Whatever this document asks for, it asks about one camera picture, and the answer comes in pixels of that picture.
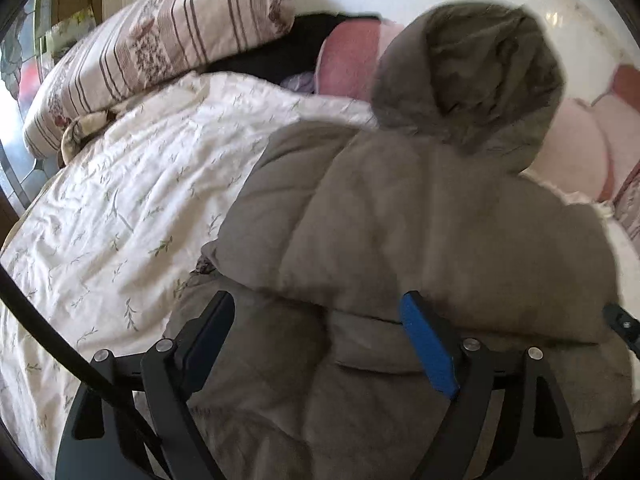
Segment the olive quilted hooded jacket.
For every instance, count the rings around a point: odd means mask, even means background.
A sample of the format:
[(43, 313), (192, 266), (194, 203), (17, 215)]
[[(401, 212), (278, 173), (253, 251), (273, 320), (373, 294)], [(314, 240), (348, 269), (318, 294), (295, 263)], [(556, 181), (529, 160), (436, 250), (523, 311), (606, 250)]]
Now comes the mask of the olive quilted hooded jacket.
[(235, 319), (190, 410), (229, 479), (407, 479), (447, 409), (400, 322), (415, 290), (495, 350), (538, 346), (591, 469), (631, 409), (602, 310), (613, 251), (589, 205), (526, 178), (564, 88), (536, 18), (444, 4), (390, 44), (375, 128), (275, 131), (167, 329), (230, 292)]

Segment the pink padded headboard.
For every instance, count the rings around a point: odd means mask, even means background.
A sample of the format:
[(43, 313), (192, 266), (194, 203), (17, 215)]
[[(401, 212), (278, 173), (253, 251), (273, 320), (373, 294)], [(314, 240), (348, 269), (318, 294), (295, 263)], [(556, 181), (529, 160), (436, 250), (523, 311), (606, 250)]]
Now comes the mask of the pink padded headboard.
[[(316, 89), (326, 96), (367, 101), (378, 61), (402, 31), (394, 22), (349, 20), (323, 41)], [(580, 193), (613, 207), (614, 217), (639, 243), (639, 70), (616, 68), (592, 103), (565, 100), (529, 173), (564, 193)]]

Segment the white floral bed quilt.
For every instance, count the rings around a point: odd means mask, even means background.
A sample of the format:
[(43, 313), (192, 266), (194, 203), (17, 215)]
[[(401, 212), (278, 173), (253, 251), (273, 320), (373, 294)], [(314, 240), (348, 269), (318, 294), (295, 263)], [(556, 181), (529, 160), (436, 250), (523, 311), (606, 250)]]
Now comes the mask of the white floral bed quilt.
[[(149, 349), (224, 282), (200, 263), (270, 134), (301, 120), (370, 126), (366, 103), (232, 73), (189, 74), (130, 101), (44, 187), (2, 266), (85, 358)], [(320, 312), (238, 307), (189, 408), (230, 479), (385, 479), (371, 418), (381, 382), (333, 365)]]

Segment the stained glass window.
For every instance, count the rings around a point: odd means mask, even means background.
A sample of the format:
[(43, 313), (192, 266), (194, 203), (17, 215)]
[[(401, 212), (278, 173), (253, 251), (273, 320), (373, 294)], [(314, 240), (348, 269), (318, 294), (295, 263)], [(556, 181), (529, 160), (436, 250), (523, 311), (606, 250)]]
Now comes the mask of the stained glass window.
[(41, 84), (38, 41), (52, 26), (52, 0), (27, 0), (1, 40), (1, 189), (12, 209), (24, 214), (58, 171), (39, 159), (23, 139), (26, 116)]

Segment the striped floral pillow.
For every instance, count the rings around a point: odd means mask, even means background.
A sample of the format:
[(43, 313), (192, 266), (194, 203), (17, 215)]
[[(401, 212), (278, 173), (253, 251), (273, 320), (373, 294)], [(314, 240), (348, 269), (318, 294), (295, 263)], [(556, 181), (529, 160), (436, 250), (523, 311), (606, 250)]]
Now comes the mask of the striped floral pillow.
[(81, 38), (41, 84), (23, 127), (35, 159), (76, 118), (287, 34), (293, 0), (137, 0)]

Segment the black garment behind pillow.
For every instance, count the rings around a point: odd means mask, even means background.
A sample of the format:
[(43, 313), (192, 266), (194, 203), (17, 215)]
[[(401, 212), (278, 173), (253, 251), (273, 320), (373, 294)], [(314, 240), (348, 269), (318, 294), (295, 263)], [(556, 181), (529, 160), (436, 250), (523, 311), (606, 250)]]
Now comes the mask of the black garment behind pillow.
[(341, 24), (357, 20), (381, 21), (375, 14), (298, 14), (284, 36), (213, 62), (204, 72), (250, 75), (294, 92), (314, 94), (314, 73), (326, 38)]

